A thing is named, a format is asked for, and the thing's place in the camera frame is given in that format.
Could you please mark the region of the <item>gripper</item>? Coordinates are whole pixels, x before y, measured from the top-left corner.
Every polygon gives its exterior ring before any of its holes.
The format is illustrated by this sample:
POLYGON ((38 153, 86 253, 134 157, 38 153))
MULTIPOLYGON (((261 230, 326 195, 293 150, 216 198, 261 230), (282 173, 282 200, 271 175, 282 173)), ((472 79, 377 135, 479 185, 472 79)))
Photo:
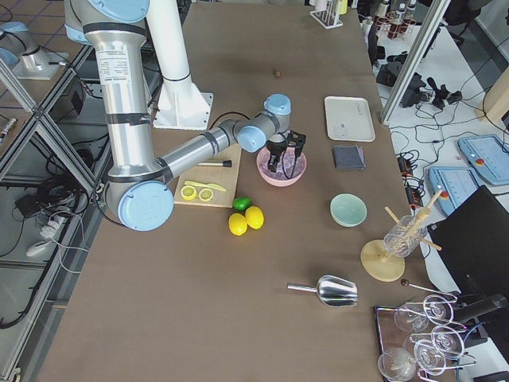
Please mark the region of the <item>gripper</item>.
POLYGON ((274 134, 266 142, 266 148, 270 153, 269 160, 267 162, 267 169, 269 171, 276 171, 278 161, 282 153, 286 150, 287 141, 283 134, 274 134))

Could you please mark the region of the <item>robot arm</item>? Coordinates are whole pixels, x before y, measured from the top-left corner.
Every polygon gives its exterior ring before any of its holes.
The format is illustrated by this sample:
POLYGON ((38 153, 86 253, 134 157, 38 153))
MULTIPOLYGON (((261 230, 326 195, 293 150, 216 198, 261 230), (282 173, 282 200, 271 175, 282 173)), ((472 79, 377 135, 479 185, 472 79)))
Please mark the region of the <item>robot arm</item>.
POLYGON ((1 60, 23 80, 51 80, 60 61, 55 54, 43 51, 19 21, 1 24, 1 60))
POLYGON ((68 37, 95 50, 113 166, 106 203, 136 231, 173 211, 169 182, 233 144, 255 152, 287 136, 291 102, 270 95, 245 121, 208 127, 213 96, 192 82, 174 1, 67 1, 68 37))

